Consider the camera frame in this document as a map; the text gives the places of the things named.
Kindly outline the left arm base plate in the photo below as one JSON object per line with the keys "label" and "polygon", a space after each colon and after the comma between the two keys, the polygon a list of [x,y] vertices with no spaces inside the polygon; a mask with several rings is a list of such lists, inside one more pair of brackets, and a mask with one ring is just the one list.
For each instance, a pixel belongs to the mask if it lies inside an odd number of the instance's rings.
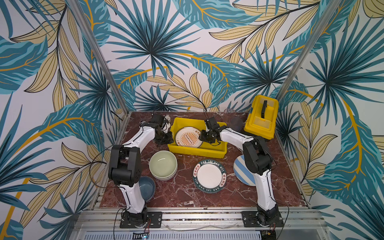
{"label": "left arm base plate", "polygon": [[132,214],[123,212],[121,216],[121,229],[140,229],[149,227],[150,229],[159,229],[162,226],[162,212],[143,212]]}

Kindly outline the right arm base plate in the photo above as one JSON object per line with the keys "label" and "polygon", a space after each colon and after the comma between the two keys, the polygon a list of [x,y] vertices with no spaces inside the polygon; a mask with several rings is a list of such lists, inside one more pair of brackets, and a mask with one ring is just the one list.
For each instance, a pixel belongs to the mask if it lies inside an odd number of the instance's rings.
{"label": "right arm base plate", "polygon": [[245,228],[274,228],[284,226],[284,221],[280,214],[277,214],[274,217],[268,217],[257,211],[243,211],[241,212],[241,215]]}

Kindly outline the green rim lettered plate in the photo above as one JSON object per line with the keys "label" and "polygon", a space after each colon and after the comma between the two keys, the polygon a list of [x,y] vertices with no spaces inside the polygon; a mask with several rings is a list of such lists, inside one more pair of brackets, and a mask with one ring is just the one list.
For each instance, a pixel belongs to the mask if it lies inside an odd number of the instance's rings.
{"label": "green rim lettered plate", "polygon": [[215,194],[224,189],[227,182],[227,171],[215,160],[202,160],[193,170],[195,186],[207,194]]}

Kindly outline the blue white striped plate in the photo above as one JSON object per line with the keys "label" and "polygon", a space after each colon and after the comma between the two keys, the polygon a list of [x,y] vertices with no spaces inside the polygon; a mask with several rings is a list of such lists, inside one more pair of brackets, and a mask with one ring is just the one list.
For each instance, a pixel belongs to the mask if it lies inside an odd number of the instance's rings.
{"label": "blue white striped plate", "polygon": [[243,184],[251,187],[256,186],[256,181],[253,173],[251,173],[246,167],[244,155],[240,155],[235,159],[233,169],[236,177]]}

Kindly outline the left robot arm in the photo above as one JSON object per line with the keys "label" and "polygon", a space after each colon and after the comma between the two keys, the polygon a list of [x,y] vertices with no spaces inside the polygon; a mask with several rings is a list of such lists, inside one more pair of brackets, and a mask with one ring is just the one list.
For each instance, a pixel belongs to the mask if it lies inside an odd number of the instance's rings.
{"label": "left robot arm", "polygon": [[126,202],[122,220],[137,228],[149,221],[148,209],[139,186],[142,174],[141,152],[151,141],[159,145],[173,143],[170,128],[170,116],[152,114],[149,121],[140,122],[138,132],[131,139],[111,149],[108,177],[120,189]]}

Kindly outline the orange sunburst plate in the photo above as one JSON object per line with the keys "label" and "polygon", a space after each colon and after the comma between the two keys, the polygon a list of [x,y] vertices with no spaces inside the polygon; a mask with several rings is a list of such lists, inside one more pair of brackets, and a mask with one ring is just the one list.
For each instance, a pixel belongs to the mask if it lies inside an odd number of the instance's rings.
{"label": "orange sunburst plate", "polygon": [[176,144],[181,147],[199,148],[202,141],[199,140],[201,131],[194,127],[180,129],[175,136]]}

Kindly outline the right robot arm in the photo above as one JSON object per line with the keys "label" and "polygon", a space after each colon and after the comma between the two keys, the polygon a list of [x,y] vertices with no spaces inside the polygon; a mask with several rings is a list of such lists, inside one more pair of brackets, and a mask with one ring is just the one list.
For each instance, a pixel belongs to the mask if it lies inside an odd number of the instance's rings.
{"label": "right robot arm", "polygon": [[214,117],[205,120],[206,129],[201,131],[199,139],[202,142],[214,144],[226,142],[244,154],[245,165],[255,178],[257,189],[257,216],[252,218],[263,227],[279,226],[283,219],[275,200],[272,187],[272,163],[266,141],[261,137],[251,137],[239,133],[227,126],[220,126]]}

